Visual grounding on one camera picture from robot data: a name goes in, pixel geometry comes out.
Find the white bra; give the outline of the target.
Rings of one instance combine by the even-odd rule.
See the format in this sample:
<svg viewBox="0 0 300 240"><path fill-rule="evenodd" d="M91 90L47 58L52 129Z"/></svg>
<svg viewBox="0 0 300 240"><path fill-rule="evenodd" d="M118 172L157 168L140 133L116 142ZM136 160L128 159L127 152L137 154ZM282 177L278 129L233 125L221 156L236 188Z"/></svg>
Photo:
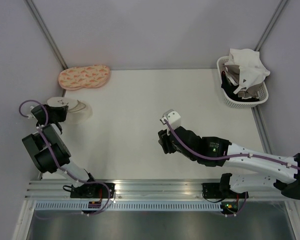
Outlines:
<svg viewBox="0 0 300 240"><path fill-rule="evenodd" d="M228 62L225 65L239 66L239 87L234 91L235 94L243 88L248 89L251 86L262 84L271 73L262 64L260 52L248 48L231 48L229 50Z"/></svg>

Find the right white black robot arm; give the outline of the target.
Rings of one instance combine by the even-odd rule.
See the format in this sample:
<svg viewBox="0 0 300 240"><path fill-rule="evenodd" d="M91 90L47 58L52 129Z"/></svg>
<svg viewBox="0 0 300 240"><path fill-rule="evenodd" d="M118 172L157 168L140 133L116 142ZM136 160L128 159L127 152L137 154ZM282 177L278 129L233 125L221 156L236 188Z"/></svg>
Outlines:
<svg viewBox="0 0 300 240"><path fill-rule="evenodd" d="M252 191L277 191L286 198L300 200L300 153L277 156L256 152L219 137L200 137L182 126L173 132L158 132L165 154L180 153L206 167L236 167L252 171L240 175L223 173L218 192L224 198Z"/></svg>

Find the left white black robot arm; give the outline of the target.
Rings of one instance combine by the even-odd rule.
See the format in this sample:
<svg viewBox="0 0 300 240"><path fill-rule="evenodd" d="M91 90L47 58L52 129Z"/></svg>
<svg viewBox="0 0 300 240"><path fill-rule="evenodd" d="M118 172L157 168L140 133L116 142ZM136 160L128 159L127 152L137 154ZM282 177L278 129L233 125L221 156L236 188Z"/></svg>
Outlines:
<svg viewBox="0 0 300 240"><path fill-rule="evenodd" d="M114 183L97 181L90 172L71 161L72 155L59 134L63 132L60 123L66 120L67 113L67 106L52 107L41 103L32 107L29 115L21 113L25 118L36 119L36 132L22 139L26 151L40 173L57 173L71 182L62 187L71 198L112 199Z"/></svg>

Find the pink carrot print bra case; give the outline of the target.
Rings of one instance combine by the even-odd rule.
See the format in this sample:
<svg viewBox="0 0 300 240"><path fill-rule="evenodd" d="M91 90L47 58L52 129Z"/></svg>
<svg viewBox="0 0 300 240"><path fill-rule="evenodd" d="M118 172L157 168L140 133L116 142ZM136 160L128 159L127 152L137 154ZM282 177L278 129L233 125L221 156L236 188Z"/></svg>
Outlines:
<svg viewBox="0 0 300 240"><path fill-rule="evenodd" d="M58 76L58 83L67 91L97 89L105 85L110 77L111 70L108 66L96 64L63 70Z"/></svg>

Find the beige bra in basket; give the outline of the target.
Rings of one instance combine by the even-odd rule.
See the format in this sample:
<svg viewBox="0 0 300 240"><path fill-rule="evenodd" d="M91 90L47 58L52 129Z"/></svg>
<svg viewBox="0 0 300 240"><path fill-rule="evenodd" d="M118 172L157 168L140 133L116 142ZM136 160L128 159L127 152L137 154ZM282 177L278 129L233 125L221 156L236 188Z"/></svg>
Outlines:
<svg viewBox="0 0 300 240"><path fill-rule="evenodd" d="M235 86L235 90L239 87L239 81L240 81L240 67L238 65L225 65L224 66L224 72L228 72L233 75L235 80L237 81L238 85ZM239 97L243 99L248 99L248 98L257 98L259 99L258 91L261 87L261 83L251 86L249 88L242 88L238 93L233 93L238 94Z"/></svg>

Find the black garment in basket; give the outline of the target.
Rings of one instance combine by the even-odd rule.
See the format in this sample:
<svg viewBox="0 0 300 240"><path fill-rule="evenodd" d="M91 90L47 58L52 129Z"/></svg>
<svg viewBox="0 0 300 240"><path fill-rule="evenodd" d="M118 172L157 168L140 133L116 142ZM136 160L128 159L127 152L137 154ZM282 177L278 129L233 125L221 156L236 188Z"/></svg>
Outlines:
<svg viewBox="0 0 300 240"><path fill-rule="evenodd" d="M244 99L239 97L238 94L234 94L235 86L229 83L228 78L224 71L221 72L221 88L225 91L226 95L233 101L237 102L258 102L259 100L255 97Z"/></svg>

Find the white garment in basket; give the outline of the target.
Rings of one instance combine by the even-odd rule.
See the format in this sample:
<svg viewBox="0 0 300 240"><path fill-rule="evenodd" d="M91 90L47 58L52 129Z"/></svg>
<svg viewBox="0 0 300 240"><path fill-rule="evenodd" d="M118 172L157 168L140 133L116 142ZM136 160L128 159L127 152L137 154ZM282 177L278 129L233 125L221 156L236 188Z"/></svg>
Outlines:
<svg viewBox="0 0 300 240"><path fill-rule="evenodd" d="M234 85L234 86L237 86L237 85L238 85L236 79L233 77L232 74L230 74L230 73L228 73L228 72L226 71L226 72L225 72L225 75L226 75L228 81L229 81L232 85Z"/></svg>

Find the white plastic basket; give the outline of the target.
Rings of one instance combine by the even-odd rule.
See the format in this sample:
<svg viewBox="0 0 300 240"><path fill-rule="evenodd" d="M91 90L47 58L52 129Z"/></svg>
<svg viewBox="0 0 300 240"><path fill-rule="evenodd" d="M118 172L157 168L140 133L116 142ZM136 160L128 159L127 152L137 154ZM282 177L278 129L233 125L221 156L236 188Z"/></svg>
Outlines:
<svg viewBox="0 0 300 240"><path fill-rule="evenodd" d="M228 62L228 59L228 56L222 56L216 62L220 90L222 92L224 103L228 107L235 109L254 108L257 105L264 104L269 98L269 93L265 82L263 82L258 88L256 97L244 99L239 97L238 94L233 93L235 89L232 87L232 84L225 73L225 63Z"/></svg>

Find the aluminium mounting rail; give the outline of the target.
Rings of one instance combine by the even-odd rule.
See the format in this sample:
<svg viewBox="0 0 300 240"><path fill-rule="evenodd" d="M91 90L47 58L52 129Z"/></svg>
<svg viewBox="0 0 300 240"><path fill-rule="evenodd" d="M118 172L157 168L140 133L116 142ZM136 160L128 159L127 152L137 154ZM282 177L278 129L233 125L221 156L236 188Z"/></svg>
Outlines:
<svg viewBox="0 0 300 240"><path fill-rule="evenodd" d="M115 184L115 199L121 201L196 201L202 198L202 184L217 179L133 179L106 180ZM28 200L69 200L63 190L71 183L66 179L32 180L26 187Z"/></svg>

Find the left aluminium corner post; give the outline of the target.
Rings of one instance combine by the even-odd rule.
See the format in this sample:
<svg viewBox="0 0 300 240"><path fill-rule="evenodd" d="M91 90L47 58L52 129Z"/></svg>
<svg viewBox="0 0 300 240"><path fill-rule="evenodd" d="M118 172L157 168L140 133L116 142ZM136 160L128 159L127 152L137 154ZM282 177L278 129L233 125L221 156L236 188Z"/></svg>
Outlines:
<svg viewBox="0 0 300 240"><path fill-rule="evenodd" d="M35 20L36 24L38 25L40 31L42 32L44 38L46 39L49 47L51 48L56 60L60 64L63 70L68 68L66 61L64 60L62 53L60 52L49 28L47 27L39 9L37 8L35 2L33 0L25 0L25 5L29 9L33 19Z"/></svg>

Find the aluminium corner post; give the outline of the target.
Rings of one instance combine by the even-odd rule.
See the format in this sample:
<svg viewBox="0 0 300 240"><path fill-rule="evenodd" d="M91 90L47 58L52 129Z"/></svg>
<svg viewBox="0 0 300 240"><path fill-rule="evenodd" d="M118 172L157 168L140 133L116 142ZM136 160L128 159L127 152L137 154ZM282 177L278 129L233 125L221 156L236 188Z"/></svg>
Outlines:
<svg viewBox="0 0 300 240"><path fill-rule="evenodd" d="M60 52L49 28L47 27L39 9L37 8L35 2L33 0L25 0L25 5L29 9L33 19L35 20L36 24L38 25L40 31L42 32L44 38L46 39L49 47L51 48L56 60L60 64L63 70L68 68L66 61L64 60L62 53Z"/></svg>
<svg viewBox="0 0 300 240"><path fill-rule="evenodd" d="M256 52L261 51L261 48L263 47L264 43L266 42L266 40L270 36L271 32L275 28L276 23L279 21L279 18L281 17L281 15L285 11L285 9L289 3L290 3L290 0L280 0L279 1L275 11L273 12L268 24L265 27L260 39L258 40L258 42L254 48L254 51L256 51Z"/></svg>

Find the right aluminium corner post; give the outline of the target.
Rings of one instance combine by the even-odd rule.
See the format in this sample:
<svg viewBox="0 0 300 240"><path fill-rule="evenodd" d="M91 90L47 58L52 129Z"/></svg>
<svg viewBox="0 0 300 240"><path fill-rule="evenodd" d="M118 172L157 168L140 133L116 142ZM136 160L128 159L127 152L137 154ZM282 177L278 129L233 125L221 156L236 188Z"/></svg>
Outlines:
<svg viewBox="0 0 300 240"><path fill-rule="evenodd" d="M263 47L264 43L266 42L266 40L270 36L271 32L275 28L276 23L279 21L279 18L281 17L281 15L285 11L285 9L289 3L290 3L290 0L280 0L279 1L275 11L273 12L268 24L265 27L260 39L258 40L258 42L254 48L254 51L256 51L256 52L261 51L261 48Z"/></svg>

